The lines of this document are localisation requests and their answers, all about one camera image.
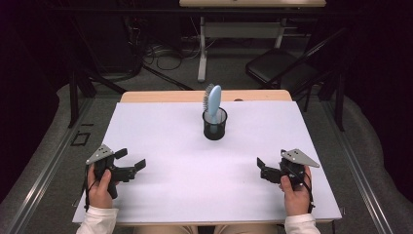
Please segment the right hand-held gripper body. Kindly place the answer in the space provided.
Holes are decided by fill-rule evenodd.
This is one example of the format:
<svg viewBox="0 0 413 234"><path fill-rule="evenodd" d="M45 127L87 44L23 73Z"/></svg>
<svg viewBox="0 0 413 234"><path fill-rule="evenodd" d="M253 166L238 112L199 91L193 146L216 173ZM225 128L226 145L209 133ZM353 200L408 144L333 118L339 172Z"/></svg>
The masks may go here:
<svg viewBox="0 0 413 234"><path fill-rule="evenodd" d="M297 186L304 183L305 166L319 168L320 164L296 148L286 151L286 157L282 157L278 169L266 165L260 170L260 177L272 183L281 183L281 178L287 176L291 185Z"/></svg>

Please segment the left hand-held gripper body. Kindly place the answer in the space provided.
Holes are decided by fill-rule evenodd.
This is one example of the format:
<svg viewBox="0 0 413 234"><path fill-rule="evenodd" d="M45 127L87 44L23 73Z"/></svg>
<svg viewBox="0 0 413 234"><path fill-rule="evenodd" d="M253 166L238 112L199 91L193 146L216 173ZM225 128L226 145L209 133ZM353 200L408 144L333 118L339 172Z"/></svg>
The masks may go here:
<svg viewBox="0 0 413 234"><path fill-rule="evenodd" d="M107 191L111 195L112 199L118 197L116 188L116 182L129 182L134 179L136 170L134 166L120 168L114 164L117 160L114 157L114 151L107 145L102 144L86 161L86 164L94 165L94 174L97 180L100 180L106 170L111 172L111 181L109 182Z"/></svg>

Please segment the black mesh pen holder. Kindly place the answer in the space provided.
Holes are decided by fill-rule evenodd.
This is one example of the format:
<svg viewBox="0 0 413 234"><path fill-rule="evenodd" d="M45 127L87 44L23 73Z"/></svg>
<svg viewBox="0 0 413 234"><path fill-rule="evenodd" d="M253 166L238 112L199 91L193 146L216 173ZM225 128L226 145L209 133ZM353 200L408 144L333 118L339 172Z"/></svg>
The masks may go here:
<svg viewBox="0 0 413 234"><path fill-rule="evenodd" d="M219 107L215 118L212 118L207 111L203 113L204 136L209 140L220 140L225 136L227 112Z"/></svg>

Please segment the light blue hairbrush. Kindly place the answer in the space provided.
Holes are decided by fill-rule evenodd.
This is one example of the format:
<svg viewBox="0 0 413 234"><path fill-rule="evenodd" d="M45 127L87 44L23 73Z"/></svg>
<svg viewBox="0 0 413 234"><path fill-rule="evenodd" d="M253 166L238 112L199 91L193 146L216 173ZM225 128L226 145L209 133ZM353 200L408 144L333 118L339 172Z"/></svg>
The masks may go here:
<svg viewBox="0 0 413 234"><path fill-rule="evenodd" d="M209 84L204 94L204 112L209 117L209 132L217 133L217 111L221 102L221 87Z"/></svg>

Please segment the person's left hand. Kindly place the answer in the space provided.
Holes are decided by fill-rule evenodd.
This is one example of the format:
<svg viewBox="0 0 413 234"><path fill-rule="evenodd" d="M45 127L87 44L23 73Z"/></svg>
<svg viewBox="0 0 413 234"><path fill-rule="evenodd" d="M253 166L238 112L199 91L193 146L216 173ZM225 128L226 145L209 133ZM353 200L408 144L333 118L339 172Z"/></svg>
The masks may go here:
<svg viewBox="0 0 413 234"><path fill-rule="evenodd" d="M111 172L106 170L100 180L95 178L94 165L91 165L88 172L88 191L90 205L99 209L111 209L112 197L107 191L111 181Z"/></svg>

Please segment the person's right hand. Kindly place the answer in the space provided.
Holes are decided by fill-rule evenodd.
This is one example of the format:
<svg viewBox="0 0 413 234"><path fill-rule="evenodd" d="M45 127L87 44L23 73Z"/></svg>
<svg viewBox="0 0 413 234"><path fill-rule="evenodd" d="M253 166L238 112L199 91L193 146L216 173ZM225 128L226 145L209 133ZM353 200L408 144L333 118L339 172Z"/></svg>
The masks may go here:
<svg viewBox="0 0 413 234"><path fill-rule="evenodd" d="M309 212L311 204L311 171L308 166L304 167L304 183L293 187L289 178L284 175L281 178L280 189L284 193L284 208L287 216L305 215Z"/></svg>

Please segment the black metal stand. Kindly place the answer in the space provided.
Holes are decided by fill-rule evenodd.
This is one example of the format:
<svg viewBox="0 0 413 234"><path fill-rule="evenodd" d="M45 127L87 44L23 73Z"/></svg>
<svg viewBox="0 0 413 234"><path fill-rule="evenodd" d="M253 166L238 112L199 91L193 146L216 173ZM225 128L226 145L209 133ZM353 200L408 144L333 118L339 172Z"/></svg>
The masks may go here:
<svg viewBox="0 0 413 234"><path fill-rule="evenodd" d="M81 55L80 42L74 42L73 39L67 37L62 44L65 46L65 52L72 69L72 75L69 78L71 117L68 125L69 128L72 128L80 118L78 91L81 91L86 98L94 98L96 89L93 81L121 95L127 90L104 78L91 64L87 63L86 57Z"/></svg>
<svg viewBox="0 0 413 234"><path fill-rule="evenodd" d="M346 64L344 63L346 49L340 47L336 50L335 61L332 64L331 73L327 76L319 92L319 99L330 101L334 99L334 123L343 132L343 105L345 89Z"/></svg>

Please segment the black folding chair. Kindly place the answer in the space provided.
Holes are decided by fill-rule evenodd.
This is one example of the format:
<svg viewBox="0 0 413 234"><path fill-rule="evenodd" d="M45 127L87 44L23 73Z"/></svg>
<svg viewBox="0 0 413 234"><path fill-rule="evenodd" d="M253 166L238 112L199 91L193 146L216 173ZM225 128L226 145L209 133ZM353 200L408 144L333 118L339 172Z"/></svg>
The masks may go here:
<svg viewBox="0 0 413 234"><path fill-rule="evenodd" d="M286 90L292 97L301 94L332 73L331 69L322 71L311 66L311 57L326 49L347 31L347 28L339 29L298 58L285 50L271 49L248 62L245 73L261 89Z"/></svg>

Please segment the black equipment cabinet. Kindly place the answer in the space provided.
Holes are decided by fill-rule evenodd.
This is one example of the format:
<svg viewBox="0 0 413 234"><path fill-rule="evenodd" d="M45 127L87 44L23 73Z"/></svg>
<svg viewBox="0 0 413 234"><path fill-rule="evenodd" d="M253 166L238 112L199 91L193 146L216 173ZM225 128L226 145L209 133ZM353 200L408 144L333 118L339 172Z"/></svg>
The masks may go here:
<svg viewBox="0 0 413 234"><path fill-rule="evenodd" d="M134 69L135 59L121 17L81 15L76 21L100 72L127 73Z"/></svg>

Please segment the white desk with metal legs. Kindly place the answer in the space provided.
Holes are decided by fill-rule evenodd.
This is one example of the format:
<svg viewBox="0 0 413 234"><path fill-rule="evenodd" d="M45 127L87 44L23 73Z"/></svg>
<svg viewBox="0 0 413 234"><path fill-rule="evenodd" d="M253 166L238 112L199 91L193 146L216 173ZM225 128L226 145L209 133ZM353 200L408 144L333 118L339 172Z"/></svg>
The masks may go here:
<svg viewBox="0 0 413 234"><path fill-rule="evenodd" d="M325 0L179 0L179 6L195 10L307 10L323 8ZM281 45L286 18L271 22L211 22L200 17L200 63L198 81L207 77L207 46L209 38L275 38L275 47Z"/></svg>

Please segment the aluminium floor rail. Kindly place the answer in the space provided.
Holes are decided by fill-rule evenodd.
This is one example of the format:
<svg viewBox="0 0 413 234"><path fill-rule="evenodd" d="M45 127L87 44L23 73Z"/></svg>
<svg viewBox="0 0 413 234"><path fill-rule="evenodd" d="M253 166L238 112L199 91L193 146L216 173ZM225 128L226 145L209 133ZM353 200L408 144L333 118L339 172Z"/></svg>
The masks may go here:
<svg viewBox="0 0 413 234"><path fill-rule="evenodd" d="M76 136L80 122L87 115L93 103L93 98L84 98L78 109L77 121L69 127L70 103L66 102L66 98L61 101L53 123L18 181L0 204L2 217L0 229L3 230L3 234L23 232L47 191L71 140Z"/></svg>
<svg viewBox="0 0 413 234"><path fill-rule="evenodd" d="M352 177L357 185L357 189L372 218L372 221L374 222L378 234L394 234L384 211L379 204L377 196L373 192L372 187L370 186L370 183L368 182L367 177L357 160L356 154L353 151L347 136L336 125L335 118L333 116L333 107L329 102L325 101L321 103L321 106L336 138L338 139L339 144L341 145L342 150L344 151L344 158L347 161Z"/></svg>

